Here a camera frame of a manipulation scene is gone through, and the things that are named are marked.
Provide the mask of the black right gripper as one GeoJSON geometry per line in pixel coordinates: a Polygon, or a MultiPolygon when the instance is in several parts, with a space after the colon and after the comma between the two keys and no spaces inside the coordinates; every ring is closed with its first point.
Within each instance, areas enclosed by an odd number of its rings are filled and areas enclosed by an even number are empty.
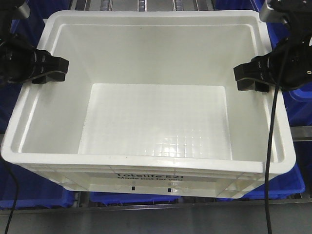
{"type": "Polygon", "coordinates": [[[280,88],[292,91],[312,81],[312,33],[283,38],[271,55],[256,56],[250,62],[234,68],[234,77],[239,91],[266,92],[271,80],[269,65],[274,79],[282,76],[280,88]]]}

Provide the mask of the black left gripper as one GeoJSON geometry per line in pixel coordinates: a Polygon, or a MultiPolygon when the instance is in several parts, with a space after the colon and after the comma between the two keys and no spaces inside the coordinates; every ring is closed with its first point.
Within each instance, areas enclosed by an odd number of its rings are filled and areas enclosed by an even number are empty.
{"type": "Polygon", "coordinates": [[[46,84],[63,82],[69,61],[51,55],[45,50],[35,50],[21,34],[0,36],[0,83],[46,84]]]}

